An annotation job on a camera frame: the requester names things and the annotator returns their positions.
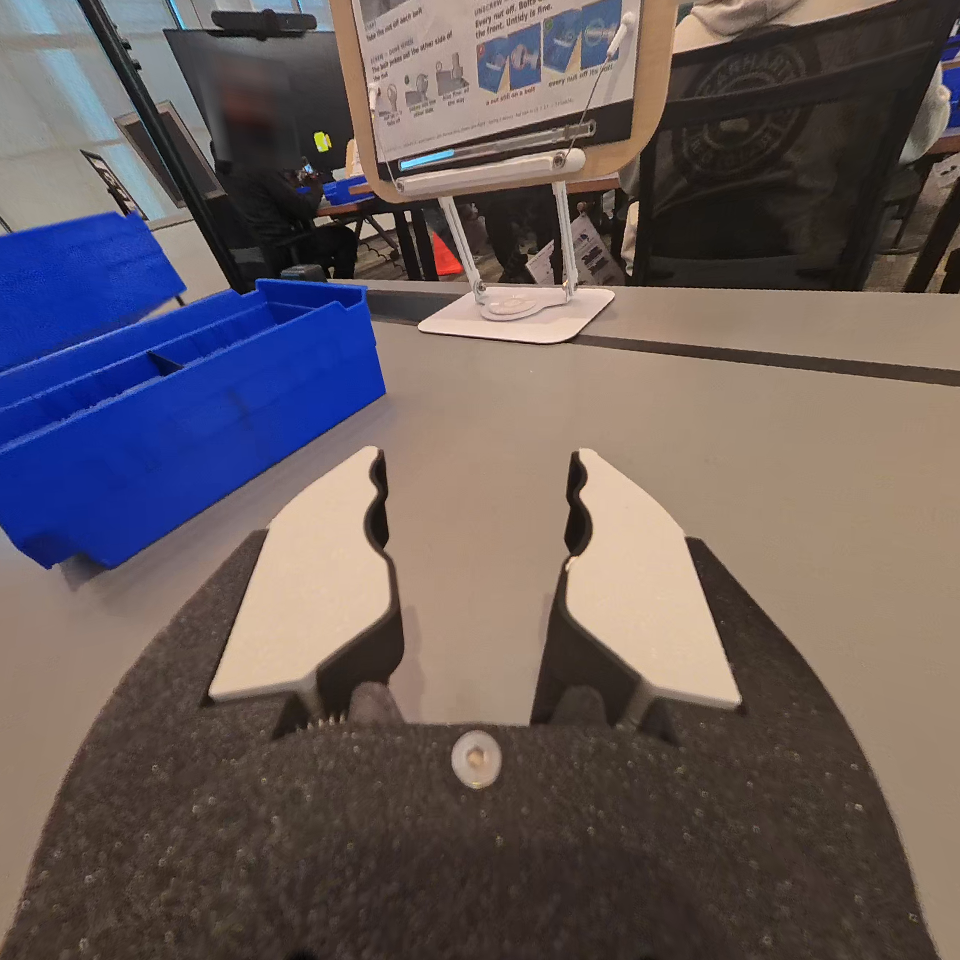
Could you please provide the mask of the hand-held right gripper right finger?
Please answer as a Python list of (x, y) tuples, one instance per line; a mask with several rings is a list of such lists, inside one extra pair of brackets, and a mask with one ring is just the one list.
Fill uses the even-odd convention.
[(564, 544), (530, 722), (555, 720), (570, 690), (602, 721), (642, 727), (672, 703), (733, 713), (743, 698), (674, 517), (595, 450), (570, 456)]

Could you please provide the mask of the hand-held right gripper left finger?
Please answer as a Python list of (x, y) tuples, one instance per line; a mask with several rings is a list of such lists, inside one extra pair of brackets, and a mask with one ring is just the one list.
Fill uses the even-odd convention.
[(386, 551), (386, 458), (364, 446), (273, 518), (207, 696), (284, 696), (310, 720), (402, 722), (389, 689), (405, 642)]

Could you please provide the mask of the blue plastic bin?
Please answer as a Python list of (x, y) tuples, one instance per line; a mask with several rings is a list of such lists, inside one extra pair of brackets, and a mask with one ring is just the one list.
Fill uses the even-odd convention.
[(147, 223), (118, 212), (1, 238), (1, 370), (146, 318), (186, 293)]
[(2, 531), (114, 569), (385, 393), (364, 286), (210, 295), (2, 373)]

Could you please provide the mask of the white tablet stand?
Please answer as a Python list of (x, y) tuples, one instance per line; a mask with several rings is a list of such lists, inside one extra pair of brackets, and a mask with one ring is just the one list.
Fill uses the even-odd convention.
[[(437, 203), (453, 240), (470, 291), (441, 308), (419, 329), (425, 333), (453, 337), (501, 340), (536, 345), (553, 345), (570, 340), (581, 332), (614, 299), (608, 289), (579, 291), (569, 210), (571, 182), (496, 189), (478, 195), (422, 198), (405, 201), (413, 206), (424, 201)], [(548, 186), (557, 216), (555, 249), (562, 260), (562, 284), (489, 283), (481, 276), (465, 232), (460, 207), (470, 198), (522, 188)]]

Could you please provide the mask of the blue storage bin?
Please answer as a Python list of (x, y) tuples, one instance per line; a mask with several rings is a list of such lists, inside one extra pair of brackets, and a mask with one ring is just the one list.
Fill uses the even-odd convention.
[(318, 179), (307, 179), (294, 186), (295, 192), (308, 199), (315, 206), (328, 204), (341, 207), (365, 203), (377, 198), (363, 175), (331, 179), (321, 183)]

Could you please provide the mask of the black metal pole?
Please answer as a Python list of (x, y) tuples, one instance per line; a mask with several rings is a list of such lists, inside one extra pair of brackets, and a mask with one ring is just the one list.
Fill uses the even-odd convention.
[(85, 20), (99, 42), (103, 53), (133, 104), (144, 130), (167, 169), (172, 181), (183, 198), (186, 209), (210, 248), (229, 287), (237, 293), (252, 289), (246, 280), (217, 222), (210, 212), (208, 202), (188, 169), (178, 148), (162, 121), (146, 83), (141, 78), (139, 66), (125, 46), (125, 39), (116, 29), (101, 1), (78, 1)]

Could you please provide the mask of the large black monitor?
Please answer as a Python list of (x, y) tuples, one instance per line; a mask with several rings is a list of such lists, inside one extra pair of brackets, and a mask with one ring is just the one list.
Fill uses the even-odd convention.
[(337, 42), (310, 30), (256, 39), (165, 30), (214, 144), (239, 169), (345, 169), (354, 127)]

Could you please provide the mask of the wooden-framed instruction board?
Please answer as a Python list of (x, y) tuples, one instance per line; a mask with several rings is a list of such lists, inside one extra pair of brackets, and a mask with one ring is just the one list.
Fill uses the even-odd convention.
[(661, 120), (677, 2), (330, 2), (364, 175), (391, 204), (615, 174)]

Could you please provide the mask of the black webcam bar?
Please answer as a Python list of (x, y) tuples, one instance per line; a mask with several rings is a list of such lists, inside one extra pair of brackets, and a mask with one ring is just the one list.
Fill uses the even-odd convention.
[(317, 30), (312, 14), (294, 11), (213, 9), (210, 20), (213, 33), (224, 38), (252, 39), (266, 42), (273, 39), (300, 38)]

